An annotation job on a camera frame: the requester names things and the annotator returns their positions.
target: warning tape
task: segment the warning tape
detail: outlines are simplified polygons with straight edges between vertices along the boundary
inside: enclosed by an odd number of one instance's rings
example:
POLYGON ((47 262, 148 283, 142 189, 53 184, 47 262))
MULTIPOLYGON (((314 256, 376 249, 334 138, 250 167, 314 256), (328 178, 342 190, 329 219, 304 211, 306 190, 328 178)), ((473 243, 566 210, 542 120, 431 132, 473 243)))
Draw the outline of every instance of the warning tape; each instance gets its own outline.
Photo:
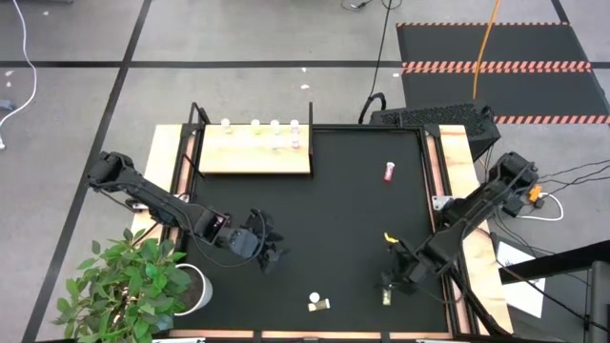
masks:
POLYGON ((498 115, 497 124, 610 124, 610 115, 498 115))
MULTIPOLYGON (((494 23, 494 26, 568 26, 570 23, 566 22, 510 22, 510 23, 494 23)), ((403 26, 487 26, 484 22, 432 22, 432 23, 397 23, 398 28, 403 26)))
MULTIPOLYGON (((403 62, 403 73, 470 73, 475 72, 477 62, 472 61, 411 61, 403 62)), ((540 73, 540 72, 591 72, 591 63, 585 61, 483 61, 479 72, 483 73, 540 73)))

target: orange cable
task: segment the orange cable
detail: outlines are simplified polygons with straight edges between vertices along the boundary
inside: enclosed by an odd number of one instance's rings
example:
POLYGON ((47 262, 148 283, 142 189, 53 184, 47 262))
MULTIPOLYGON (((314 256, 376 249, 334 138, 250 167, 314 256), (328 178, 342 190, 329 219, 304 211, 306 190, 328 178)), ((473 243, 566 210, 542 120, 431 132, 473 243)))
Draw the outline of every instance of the orange cable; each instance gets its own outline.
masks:
POLYGON ((489 24, 487 25, 487 31, 485 32, 485 37, 483 38, 483 44, 480 46, 480 51, 478 52, 477 66, 475 69, 475 83, 473 85, 473 100, 477 99, 477 83, 478 71, 480 70, 480 62, 483 59, 483 53, 485 52, 485 46, 487 45, 487 38, 489 38, 489 33, 492 31, 492 26, 494 25, 494 21, 496 20, 496 14, 498 13, 499 3, 500 0, 496 0, 496 6, 494 7, 492 18, 489 20, 489 24))

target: concrete floor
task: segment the concrete floor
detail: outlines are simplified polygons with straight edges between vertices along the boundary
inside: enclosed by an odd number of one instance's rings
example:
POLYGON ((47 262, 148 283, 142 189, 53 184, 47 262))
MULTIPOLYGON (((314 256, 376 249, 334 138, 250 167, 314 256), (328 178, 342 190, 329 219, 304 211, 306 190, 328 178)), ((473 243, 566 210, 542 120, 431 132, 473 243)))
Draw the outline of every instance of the concrete floor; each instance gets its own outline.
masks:
MULTIPOLYGON (((610 60, 610 13, 605 0, 561 0, 592 61, 610 60)), ((120 61, 142 0, 75 0, 72 5, 21 5, 32 60, 120 61)), ((487 21, 493 0, 404 0, 390 23, 406 21, 487 21)), ((375 60, 385 9, 343 10, 328 0, 153 0, 133 59, 136 61, 375 60)), ((549 0, 502 3, 499 21, 558 21, 549 0)), ((31 71, 2 68, 21 60, 21 29, 12 3, 0 3, 0 98, 25 101, 31 71)), ((384 60, 399 60, 397 34, 388 29, 384 60)), ((36 98, 2 128, 7 149, 0 152, 0 243, 5 277, 0 283, 0 332, 20 341, 51 256, 62 232, 117 69, 45 68, 36 98)), ((122 151, 142 169, 156 124, 186 120, 190 103, 203 106, 213 121, 253 118, 305 120, 315 102, 318 123, 355 123, 370 89, 373 69, 130 69, 120 93, 104 150, 122 151), (302 85, 310 88, 303 90, 302 85)), ((404 106, 399 70, 379 72, 376 89, 391 107, 404 106)), ((610 91, 610 71, 595 71, 610 91)), ((534 160, 542 173, 610 157, 606 125, 500 126, 494 156, 515 150, 534 160)), ((578 176, 566 175, 565 179, 578 176)), ((558 194, 565 207, 559 223, 510 220, 530 244, 560 252, 610 238, 610 182, 584 184, 558 194)), ((554 215, 552 206, 539 212, 554 215)), ((65 294, 64 280, 89 256, 92 239, 119 236, 132 216, 88 192, 51 303, 37 335, 59 338, 50 321, 54 303, 65 294)))

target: potted plant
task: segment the potted plant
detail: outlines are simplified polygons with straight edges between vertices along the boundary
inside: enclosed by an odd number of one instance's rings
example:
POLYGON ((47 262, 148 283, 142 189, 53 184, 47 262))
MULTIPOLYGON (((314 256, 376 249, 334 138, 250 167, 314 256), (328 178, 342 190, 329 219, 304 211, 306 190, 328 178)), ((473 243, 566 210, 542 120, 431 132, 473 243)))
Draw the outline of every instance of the potted plant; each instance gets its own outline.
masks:
POLYGON ((171 329, 174 315, 184 315, 205 306, 212 297, 212 284, 192 265, 176 265, 185 253, 173 252, 173 242, 161 244, 147 239, 145 230, 135 235, 126 229, 124 240, 78 266, 81 277, 68 279, 70 299, 57 299, 60 316, 53 321, 65 325, 64 336, 78 342, 152 342, 152 335, 171 329))

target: white cable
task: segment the white cable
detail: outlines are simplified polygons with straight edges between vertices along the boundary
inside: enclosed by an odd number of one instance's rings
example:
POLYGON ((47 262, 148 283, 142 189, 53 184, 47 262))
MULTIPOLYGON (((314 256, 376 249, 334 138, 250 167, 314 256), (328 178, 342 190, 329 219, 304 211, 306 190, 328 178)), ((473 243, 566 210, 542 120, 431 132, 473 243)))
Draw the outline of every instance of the white cable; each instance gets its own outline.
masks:
MULTIPOLYGON (((30 58, 28 57, 28 51, 26 49, 26 45, 28 43, 28 30, 26 29, 26 20, 23 18, 23 13, 21 13, 21 10, 19 9, 19 5, 17 5, 17 0, 12 0, 12 3, 15 5, 15 9, 17 10, 17 13, 19 14, 19 18, 21 19, 21 27, 23 29, 23 55, 26 57, 26 61, 30 65, 31 70, 34 74, 34 87, 33 87, 33 90, 31 91, 31 96, 30 96, 30 99, 28 99, 28 101, 26 101, 23 105, 21 105, 21 107, 19 107, 17 110, 12 111, 11 113, 7 114, 7 116, 2 118, 2 120, 0 120, 0 128, 2 128, 2 125, 4 124, 5 121, 7 121, 7 119, 16 115, 18 112, 20 112, 22 109, 24 109, 27 105, 30 104, 31 100, 36 95, 36 88, 38 87, 38 75, 36 74, 36 67, 31 63, 30 58)), ((5 147, 6 146, 4 145, 4 142, 2 141, 2 135, 0 135, 0 151, 4 150, 5 147)))
POLYGON ((546 195, 546 196, 552 198, 553 200, 555 200, 555 202, 559 206, 559 217, 557 217, 557 218, 542 218, 542 217, 536 217, 536 216, 532 216, 532 215, 518 215, 517 218, 521 218, 521 219, 534 219, 534 220, 542 220, 542 221, 560 221, 561 219, 563 219, 563 206, 559 202, 559 199, 557 199, 553 194, 549 194, 549 193, 545 193, 545 192, 541 192, 540 195, 542 195, 542 196, 546 195))

